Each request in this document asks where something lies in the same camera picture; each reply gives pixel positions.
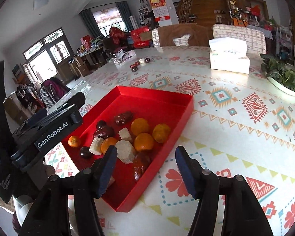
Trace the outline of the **red shallow box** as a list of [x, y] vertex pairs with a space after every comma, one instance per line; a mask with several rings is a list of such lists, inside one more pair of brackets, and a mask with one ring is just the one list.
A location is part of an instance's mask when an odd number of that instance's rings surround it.
[[129, 212], [156, 176], [174, 148], [193, 111], [193, 96], [148, 88], [117, 86], [83, 116], [82, 124], [69, 137], [76, 137], [81, 147], [89, 147], [96, 125], [104, 121], [114, 130], [117, 143], [124, 141], [120, 131], [128, 130], [135, 153], [149, 157], [126, 163], [119, 158], [113, 171], [114, 183], [102, 196], [117, 212]]

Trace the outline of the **white root piece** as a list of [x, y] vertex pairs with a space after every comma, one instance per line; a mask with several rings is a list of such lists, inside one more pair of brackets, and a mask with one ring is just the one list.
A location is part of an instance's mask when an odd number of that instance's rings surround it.
[[101, 137], [95, 137], [89, 147], [89, 152], [93, 155], [101, 156], [101, 145], [103, 143], [104, 139]]

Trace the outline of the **red gift box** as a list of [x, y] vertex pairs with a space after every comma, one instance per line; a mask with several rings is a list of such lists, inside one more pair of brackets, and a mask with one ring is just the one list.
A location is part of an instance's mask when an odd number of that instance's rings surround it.
[[150, 47], [152, 41], [152, 31], [148, 26], [144, 26], [131, 31], [131, 38], [135, 49], [142, 49]]

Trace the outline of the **dark red jujube date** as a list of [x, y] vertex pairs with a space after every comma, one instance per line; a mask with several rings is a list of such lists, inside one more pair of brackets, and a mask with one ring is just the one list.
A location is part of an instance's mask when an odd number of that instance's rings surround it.
[[134, 179], [138, 181], [151, 163], [151, 158], [147, 151], [138, 152], [133, 160]]

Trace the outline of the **dark round chestnut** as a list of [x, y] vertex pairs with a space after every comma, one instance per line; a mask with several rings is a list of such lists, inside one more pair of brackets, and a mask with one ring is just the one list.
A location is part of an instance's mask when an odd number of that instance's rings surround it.
[[89, 159], [93, 154], [89, 151], [89, 147], [82, 147], [80, 149], [80, 156], [84, 159]]

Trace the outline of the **large orange tangerine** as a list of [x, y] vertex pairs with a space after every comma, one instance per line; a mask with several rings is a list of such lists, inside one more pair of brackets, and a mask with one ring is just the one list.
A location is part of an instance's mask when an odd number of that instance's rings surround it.
[[141, 133], [134, 140], [134, 148], [138, 152], [152, 150], [153, 146], [154, 139], [148, 133]]

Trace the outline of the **orange tangerine in box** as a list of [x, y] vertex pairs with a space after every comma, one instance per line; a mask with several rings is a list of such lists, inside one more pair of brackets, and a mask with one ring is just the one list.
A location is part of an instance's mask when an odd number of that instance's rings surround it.
[[130, 129], [133, 135], [138, 136], [141, 133], [148, 133], [150, 126], [146, 119], [137, 118], [132, 122]]

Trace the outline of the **red wall calendar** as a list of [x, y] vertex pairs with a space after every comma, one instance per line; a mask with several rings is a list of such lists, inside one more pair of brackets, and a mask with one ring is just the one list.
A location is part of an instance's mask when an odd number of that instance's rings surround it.
[[156, 22], [170, 19], [165, 0], [149, 0]]

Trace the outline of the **patterned chair back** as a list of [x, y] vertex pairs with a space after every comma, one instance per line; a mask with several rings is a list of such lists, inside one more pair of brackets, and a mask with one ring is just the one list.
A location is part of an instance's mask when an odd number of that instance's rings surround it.
[[213, 38], [231, 37], [246, 41], [249, 54], [266, 54], [266, 40], [264, 34], [248, 27], [215, 24], [212, 27]]

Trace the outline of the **green leafy vegetables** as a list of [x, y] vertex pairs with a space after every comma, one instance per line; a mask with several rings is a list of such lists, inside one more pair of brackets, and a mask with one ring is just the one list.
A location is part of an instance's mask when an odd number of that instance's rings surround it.
[[263, 61], [261, 70], [265, 72], [265, 76], [295, 92], [295, 68], [270, 54], [261, 54], [260, 57]]

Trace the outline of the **red jujube on table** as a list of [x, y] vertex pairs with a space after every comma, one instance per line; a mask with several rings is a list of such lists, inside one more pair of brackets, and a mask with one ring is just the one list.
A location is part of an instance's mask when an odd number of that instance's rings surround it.
[[124, 125], [130, 120], [132, 120], [132, 118], [133, 118], [133, 113], [131, 111], [126, 111], [126, 112], [120, 113], [119, 115], [116, 115], [114, 117], [114, 122], [117, 125]]

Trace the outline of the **brown covered chair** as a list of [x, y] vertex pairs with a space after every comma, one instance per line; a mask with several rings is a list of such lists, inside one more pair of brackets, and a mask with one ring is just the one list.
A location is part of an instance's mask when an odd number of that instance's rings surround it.
[[152, 30], [154, 47], [209, 46], [209, 31], [195, 23], [181, 23]]

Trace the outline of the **white oval plate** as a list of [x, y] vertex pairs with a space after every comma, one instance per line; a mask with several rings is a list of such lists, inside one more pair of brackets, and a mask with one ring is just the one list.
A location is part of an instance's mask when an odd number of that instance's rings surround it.
[[276, 88], [280, 89], [280, 91], [283, 91], [284, 93], [286, 93], [287, 95], [290, 96], [295, 96], [295, 91], [292, 91], [290, 89], [288, 89], [287, 87], [285, 87], [284, 85], [282, 85], [281, 83], [277, 82], [275, 79], [271, 78], [271, 77], [267, 77], [268, 81], [270, 83], [272, 83]]

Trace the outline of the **small orange tangerine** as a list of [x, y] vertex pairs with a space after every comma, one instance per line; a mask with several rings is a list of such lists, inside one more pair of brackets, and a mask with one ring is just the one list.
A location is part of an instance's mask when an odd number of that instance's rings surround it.
[[72, 148], [78, 148], [81, 145], [80, 138], [77, 136], [70, 136], [68, 139], [68, 145]]

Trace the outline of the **white tissue box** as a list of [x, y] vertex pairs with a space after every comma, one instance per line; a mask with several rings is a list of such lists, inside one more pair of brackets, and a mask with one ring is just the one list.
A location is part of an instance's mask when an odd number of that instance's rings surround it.
[[209, 40], [210, 68], [249, 74], [250, 60], [247, 57], [247, 43], [231, 37]]

